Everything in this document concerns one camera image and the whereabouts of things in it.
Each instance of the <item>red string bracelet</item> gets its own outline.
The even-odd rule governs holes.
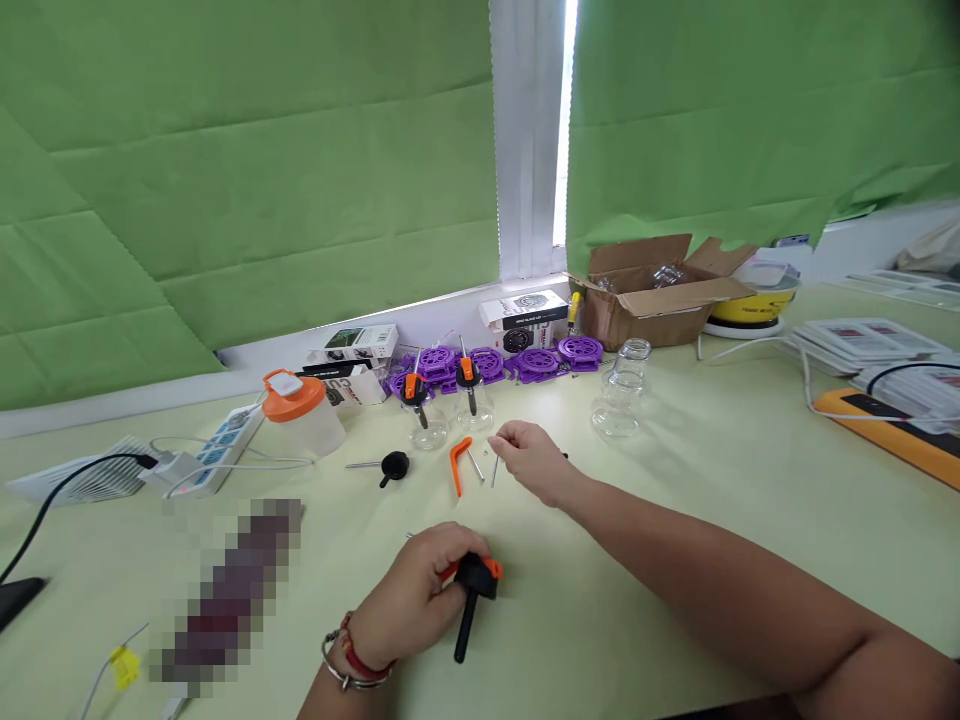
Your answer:
[[[357,657],[356,650],[353,649],[353,638],[350,637],[350,629],[347,627],[350,624],[351,617],[353,617],[353,613],[348,612],[343,616],[343,622],[340,623],[340,642],[343,646],[343,656],[347,659],[347,662],[350,663],[350,667],[363,677],[369,678],[370,680],[383,680],[390,675],[390,671],[393,670],[393,666],[397,664],[397,661],[394,660],[383,670],[373,670],[364,665],[363,661]]]

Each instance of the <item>power plug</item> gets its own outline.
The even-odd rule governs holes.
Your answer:
[[[194,475],[196,477],[203,467],[203,463],[188,453],[164,452],[161,454],[160,464],[149,470],[144,470],[140,473],[138,479],[160,491],[161,494],[165,494],[175,485],[183,482],[187,475],[196,473]]]

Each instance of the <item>product box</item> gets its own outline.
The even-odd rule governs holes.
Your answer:
[[[385,368],[374,366],[370,360],[346,360],[325,365],[305,365],[300,377],[320,378],[327,388],[330,404],[379,405],[387,399],[380,385]]]
[[[594,248],[589,279],[567,273],[587,289],[580,309],[583,334],[610,352],[632,337],[654,347],[683,345],[697,339],[715,303],[756,294],[730,277],[755,245],[724,252],[711,237],[687,257],[692,239],[689,233],[664,235]],[[654,274],[665,265],[692,281],[656,288]]]
[[[480,317],[497,334],[497,345],[508,355],[550,347],[553,323],[566,320],[567,312],[566,301],[552,290],[480,303]]]
[[[320,349],[313,350],[307,358],[315,365],[344,360],[389,360],[399,337],[396,325],[329,328],[321,333]]]

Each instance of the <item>silver bangle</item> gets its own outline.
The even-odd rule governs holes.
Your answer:
[[[330,674],[337,679],[338,683],[340,683],[340,692],[346,692],[348,688],[354,688],[355,690],[373,690],[374,688],[380,687],[390,679],[390,675],[393,673],[393,668],[390,669],[385,678],[381,678],[380,680],[358,680],[350,675],[341,675],[338,673],[327,659],[327,647],[333,641],[335,641],[339,635],[340,628],[328,632],[323,638],[323,643],[320,645],[320,653],[323,655],[323,664],[327,666],[327,670],[330,671]]]

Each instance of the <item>yellow tag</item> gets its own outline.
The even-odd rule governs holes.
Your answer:
[[[130,648],[118,647],[110,653],[110,664],[117,676],[117,690],[126,690],[140,674],[140,657]]]

